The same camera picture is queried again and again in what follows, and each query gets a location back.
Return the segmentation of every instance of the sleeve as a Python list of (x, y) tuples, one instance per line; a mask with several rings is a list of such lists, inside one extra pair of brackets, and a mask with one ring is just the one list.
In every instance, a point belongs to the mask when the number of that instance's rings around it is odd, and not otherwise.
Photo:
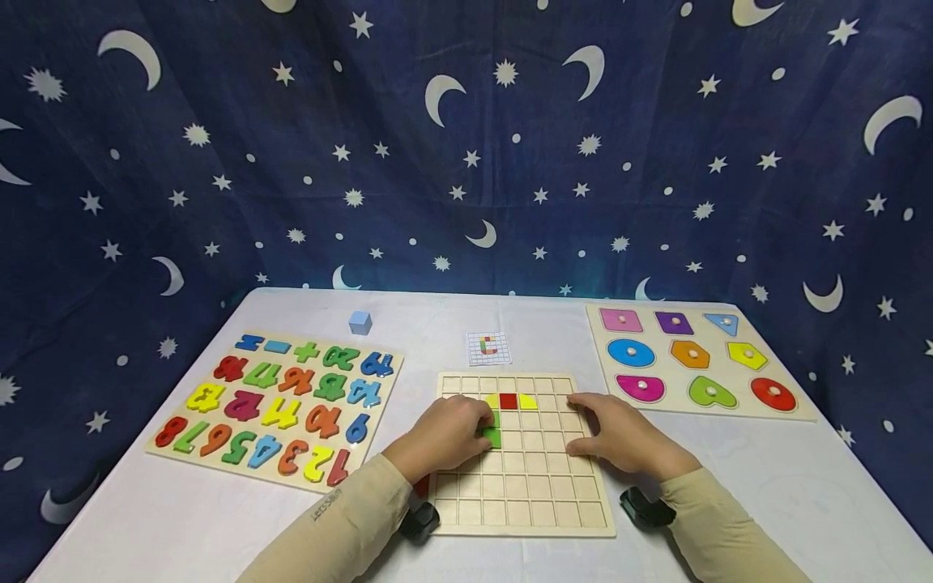
[(363, 574), (398, 530), (411, 485), (381, 454), (275, 537), (239, 583), (336, 583)]
[(810, 581), (705, 467), (663, 482), (661, 498), (676, 511), (674, 540), (704, 583)]

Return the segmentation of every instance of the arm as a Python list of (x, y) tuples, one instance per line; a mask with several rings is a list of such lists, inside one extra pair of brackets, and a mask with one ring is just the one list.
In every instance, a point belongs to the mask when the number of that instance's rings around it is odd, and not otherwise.
[(239, 583), (332, 583), (363, 574), (408, 510), (411, 485), (488, 450), (482, 401), (438, 399), (411, 431), (301, 514), (246, 567)]
[(568, 443), (567, 453), (601, 457), (660, 482), (661, 498), (677, 513), (671, 524), (674, 540), (701, 581), (810, 580), (692, 453), (631, 405), (594, 393), (571, 395), (567, 401), (592, 410), (600, 425), (596, 437)]

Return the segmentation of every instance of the hand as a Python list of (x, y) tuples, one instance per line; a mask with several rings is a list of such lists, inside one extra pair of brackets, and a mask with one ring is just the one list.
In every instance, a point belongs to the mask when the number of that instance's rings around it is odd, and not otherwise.
[(493, 410), (485, 401), (466, 396), (436, 400), (410, 432), (396, 439), (383, 455), (414, 484), (439, 469), (453, 469), (492, 447), (477, 437), (493, 424)]
[(567, 402), (591, 410), (599, 421), (595, 437), (567, 444), (569, 455), (593, 455), (625, 472), (644, 472), (657, 481), (683, 476), (702, 467), (693, 454), (651, 424), (622, 399), (596, 393), (575, 393)]

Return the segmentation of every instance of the navy blue backdrop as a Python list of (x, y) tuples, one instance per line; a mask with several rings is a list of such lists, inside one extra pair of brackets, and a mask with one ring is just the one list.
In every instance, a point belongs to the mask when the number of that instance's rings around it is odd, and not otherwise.
[(736, 303), (930, 543), (931, 25), (927, 0), (5, 0), (0, 578), (257, 285)]

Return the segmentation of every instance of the table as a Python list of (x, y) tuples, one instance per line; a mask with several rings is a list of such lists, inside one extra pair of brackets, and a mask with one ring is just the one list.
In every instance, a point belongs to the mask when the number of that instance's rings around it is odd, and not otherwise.
[[(467, 332), (503, 330), (508, 369), (570, 372), (605, 392), (585, 299), (261, 288), (221, 328), (30, 581), (232, 581), (319, 494), (147, 455), (158, 425), (245, 329), (355, 340), (406, 360), (370, 455), (434, 399), (440, 370), (467, 368)], [(624, 306), (621, 300), (602, 300)], [(673, 308), (674, 302), (663, 305)], [(771, 422), (651, 412), (691, 449), (814, 581), (919, 581), (933, 555), (824, 419)], [(606, 477), (610, 499), (631, 484)], [(394, 539), (365, 579), (378, 581), (687, 581), (663, 534), (642, 534), (615, 508), (615, 539)]]

